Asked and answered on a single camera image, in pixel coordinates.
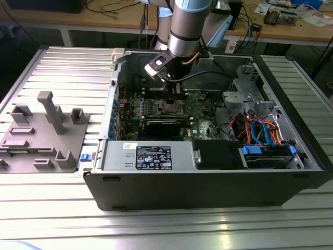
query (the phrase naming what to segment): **barcode sticker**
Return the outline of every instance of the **barcode sticker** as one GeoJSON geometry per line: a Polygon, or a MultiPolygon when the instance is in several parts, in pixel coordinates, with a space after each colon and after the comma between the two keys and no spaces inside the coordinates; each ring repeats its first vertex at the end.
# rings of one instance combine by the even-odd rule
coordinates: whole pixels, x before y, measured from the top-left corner
{"type": "Polygon", "coordinates": [[[137,143],[124,143],[123,149],[136,149],[137,143]]]}

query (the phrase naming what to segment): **blue clip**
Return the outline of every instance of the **blue clip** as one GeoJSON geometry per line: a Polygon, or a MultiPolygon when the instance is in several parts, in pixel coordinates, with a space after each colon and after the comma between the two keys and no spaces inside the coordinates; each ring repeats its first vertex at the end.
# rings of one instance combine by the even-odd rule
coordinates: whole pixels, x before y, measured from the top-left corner
{"type": "Polygon", "coordinates": [[[296,150],[296,148],[294,146],[290,146],[289,149],[290,149],[292,155],[296,155],[297,150],[296,150]]]}
{"type": "Polygon", "coordinates": [[[89,154],[82,154],[81,157],[80,157],[80,162],[89,162],[89,161],[92,161],[92,155],[89,155],[89,154]]]}
{"type": "Polygon", "coordinates": [[[261,148],[254,145],[245,145],[241,148],[244,155],[262,155],[261,148]]]}

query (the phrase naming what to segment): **wire bundle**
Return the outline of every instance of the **wire bundle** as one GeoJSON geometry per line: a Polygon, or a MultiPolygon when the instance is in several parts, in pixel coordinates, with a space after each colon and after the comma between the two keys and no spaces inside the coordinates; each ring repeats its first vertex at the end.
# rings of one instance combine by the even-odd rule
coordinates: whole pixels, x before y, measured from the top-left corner
{"type": "Polygon", "coordinates": [[[242,40],[241,44],[236,48],[236,50],[234,51],[234,54],[237,53],[239,50],[242,51],[242,49],[252,49],[252,48],[256,48],[257,47],[257,44],[258,44],[258,38],[260,36],[260,32],[258,33],[257,31],[255,31],[257,37],[255,38],[255,40],[253,42],[251,42],[251,38],[253,36],[253,32],[252,32],[252,25],[253,25],[253,21],[252,19],[249,17],[244,5],[242,6],[245,14],[243,13],[239,13],[241,16],[238,18],[238,20],[242,21],[243,22],[243,26],[244,26],[244,29],[247,31],[246,33],[246,36],[244,37],[244,39],[242,40]],[[249,38],[246,45],[243,46],[243,43],[245,42],[246,38],[249,38]]]}
{"type": "MultiPolygon", "coordinates": [[[[232,128],[234,122],[236,121],[237,116],[233,118],[230,122],[229,127],[232,128]]],[[[245,129],[237,136],[238,140],[241,140],[242,135],[246,134],[246,137],[243,139],[243,143],[251,144],[252,141],[255,141],[255,145],[264,146],[264,144],[259,140],[262,135],[260,132],[257,136],[255,135],[255,126],[262,127],[264,132],[264,137],[266,142],[270,146],[282,145],[280,140],[278,127],[275,126],[271,121],[263,120],[259,117],[248,117],[245,119],[244,127],[245,129]]]]}

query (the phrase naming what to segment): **workbench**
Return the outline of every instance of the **workbench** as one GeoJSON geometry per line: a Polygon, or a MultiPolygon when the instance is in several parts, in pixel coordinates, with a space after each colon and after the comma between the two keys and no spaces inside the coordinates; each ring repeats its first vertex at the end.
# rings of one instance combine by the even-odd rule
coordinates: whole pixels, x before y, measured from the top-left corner
{"type": "MultiPolygon", "coordinates": [[[[112,1],[113,0],[101,0],[101,3],[107,4],[112,3],[112,1]]],[[[329,42],[333,34],[332,26],[318,28],[317,26],[300,19],[297,20],[297,24],[295,26],[282,24],[269,26],[264,24],[264,16],[253,13],[255,10],[254,6],[261,2],[262,1],[260,0],[245,0],[245,8],[247,9],[248,15],[252,18],[253,22],[263,26],[260,37],[258,38],[259,42],[314,46],[326,46],[329,42]]],[[[125,0],[121,4],[114,6],[111,5],[110,9],[120,8],[132,3],[134,3],[133,0],[125,0]]],[[[98,1],[93,1],[89,6],[91,9],[100,10],[98,1]]],[[[69,31],[71,30],[139,34],[139,23],[144,5],[138,4],[119,10],[117,11],[117,15],[115,15],[115,17],[95,13],[86,8],[84,8],[80,14],[51,11],[11,10],[8,6],[7,9],[24,27],[59,30],[61,32],[64,46],[73,46],[71,36],[69,34],[69,31]]],[[[333,12],[333,7],[323,5],[320,10],[333,12]]],[[[149,34],[154,34],[157,28],[157,14],[155,6],[149,7],[148,21],[149,34]]],[[[0,9],[0,25],[4,27],[16,25],[2,9],[0,9]]],[[[235,42],[242,40],[246,35],[247,32],[243,24],[240,21],[237,22],[236,29],[227,31],[225,36],[225,39],[229,40],[226,51],[232,51],[235,47],[235,42]]]]}
{"type": "MultiPolygon", "coordinates": [[[[64,112],[83,108],[91,114],[81,153],[96,150],[113,77],[112,52],[38,50],[0,103],[0,138],[12,122],[14,105],[45,112],[36,100],[45,90],[64,112]]],[[[0,174],[0,239],[57,250],[328,250],[333,245],[333,181],[304,190],[281,207],[102,211],[82,178],[90,164],[81,162],[74,173],[0,174]]]]}

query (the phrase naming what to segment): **warning label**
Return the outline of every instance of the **warning label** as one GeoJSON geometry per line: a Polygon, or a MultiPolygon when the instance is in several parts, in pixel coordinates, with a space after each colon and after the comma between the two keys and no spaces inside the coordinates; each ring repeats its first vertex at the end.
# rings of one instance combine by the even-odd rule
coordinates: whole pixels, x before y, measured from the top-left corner
{"type": "Polygon", "coordinates": [[[136,169],[171,170],[170,147],[136,147],[136,169]]]}

